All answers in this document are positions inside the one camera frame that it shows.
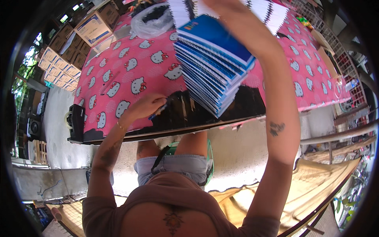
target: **pink tablecloth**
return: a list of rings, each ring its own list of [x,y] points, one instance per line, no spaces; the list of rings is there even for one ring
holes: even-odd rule
[[[292,67],[299,110],[307,110],[338,102],[324,62],[316,52],[316,41],[300,22],[288,14],[279,32],[291,39],[280,39]],[[116,27],[129,25],[131,18],[123,15]],[[176,32],[168,31],[152,40],[135,35],[114,42],[98,57],[85,62],[74,103],[86,108],[84,132],[102,131],[106,136],[125,109],[141,96],[151,92],[166,96],[184,91],[181,66],[175,58],[172,42]],[[258,87],[265,101],[262,68],[257,61],[245,85]],[[342,91],[340,102],[350,95]],[[129,130],[152,126],[148,119],[139,119]]]

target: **clear plastic bag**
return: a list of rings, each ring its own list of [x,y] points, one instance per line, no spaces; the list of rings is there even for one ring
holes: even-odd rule
[[[150,20],[146,23],[142,20],[143,17],[152,13],[155,8],[165,5],[168,6],[168,3],[154,4],[135,15],[130,23],[132,31],[142,39],[151,39],[167,32],[174,25],[174,20],[172,19],[169,8],[167,8],[163,15],[156,20]]]

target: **gray shorts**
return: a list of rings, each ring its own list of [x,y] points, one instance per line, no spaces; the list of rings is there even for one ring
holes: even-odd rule
[[[134,164],[134,170],[138,174],[139,186],[146,184],[154,176],[151,173],[151,168],[156,158],[156,156],[141,158]],[[206,181],[212,162],[212,159],[207,160],[201,155],[165,155],[158,166],[154,168],[154,171],[156,173],[176,172],[193,179],[197,184],[201,184]]]

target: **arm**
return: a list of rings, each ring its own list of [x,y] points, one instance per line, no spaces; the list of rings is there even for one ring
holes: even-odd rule
[[[291,71],[277,39],[239,0],[204,0],[228,30],[259,60],[266,93],[268,162],[247,217],[280,220],[300,143]]]
[[[154,113],[166,103],[164,95],[148,94],[127,109],[101,143],[92,163],[87,197],[101,196],[114,200],[110,175],[116,164],[120,147],[128,127],[139,118]]]

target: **woman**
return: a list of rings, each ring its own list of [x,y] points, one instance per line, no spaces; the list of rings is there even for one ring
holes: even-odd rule
[[[289,64],[278,41],[239,0],[204,0],[259,60],[266,93],[268,162],[243,225],[236,228],[216,200],[201,189],[208,164],[207,134],[185,135],[173,157],[154,164],[154,141],[138,144],[139,187],[116,207],[109,176],[126,129],[166,103],[150,94],[133,104],[111,129],[92,165],[83,201],[86,236],[277,236],[300,142],[300,123]]]

